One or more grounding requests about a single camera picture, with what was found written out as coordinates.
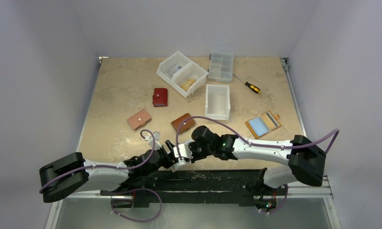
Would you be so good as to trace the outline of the tan card holder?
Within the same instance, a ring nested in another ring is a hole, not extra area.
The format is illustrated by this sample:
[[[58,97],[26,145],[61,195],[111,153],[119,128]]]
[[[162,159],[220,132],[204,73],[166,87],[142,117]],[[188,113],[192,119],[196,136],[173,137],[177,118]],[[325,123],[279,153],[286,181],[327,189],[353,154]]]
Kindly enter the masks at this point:
[[[279,118],[279,114],[267,111],[258,117],[246,121],[245,124],[254,138],[259,139],[282,126]]]

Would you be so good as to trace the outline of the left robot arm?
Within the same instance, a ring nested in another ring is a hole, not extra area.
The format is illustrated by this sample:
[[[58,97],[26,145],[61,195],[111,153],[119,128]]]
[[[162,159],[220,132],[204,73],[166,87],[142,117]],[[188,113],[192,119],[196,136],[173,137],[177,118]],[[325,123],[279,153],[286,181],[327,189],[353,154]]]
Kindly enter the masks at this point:
[[[75,192],[92,190],[125,195],[130,188],[141,187],[151,173],[174,164],[175,146],[169,140],[165,144],[119,163],[101,164],[85,159],[80,152],[49,163],[39,170],[43,201],[52,203]]]

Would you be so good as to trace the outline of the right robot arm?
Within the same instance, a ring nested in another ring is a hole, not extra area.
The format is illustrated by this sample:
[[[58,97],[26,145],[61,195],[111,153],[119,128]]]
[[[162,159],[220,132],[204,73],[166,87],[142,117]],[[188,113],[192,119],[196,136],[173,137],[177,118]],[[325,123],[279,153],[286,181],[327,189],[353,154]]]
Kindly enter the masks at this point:
[[[312,187],[322,185],[326,153],[305,136],[265,141],[232,134],[219,136],[206,126],[199,126],[191,138],[180,154],[190,156],[192,162],[214,156],[221,160],[256,159],[278,163],[278,167],[266,169],[263,177],[256,181],[257,190],[262,194],[295,181]]]

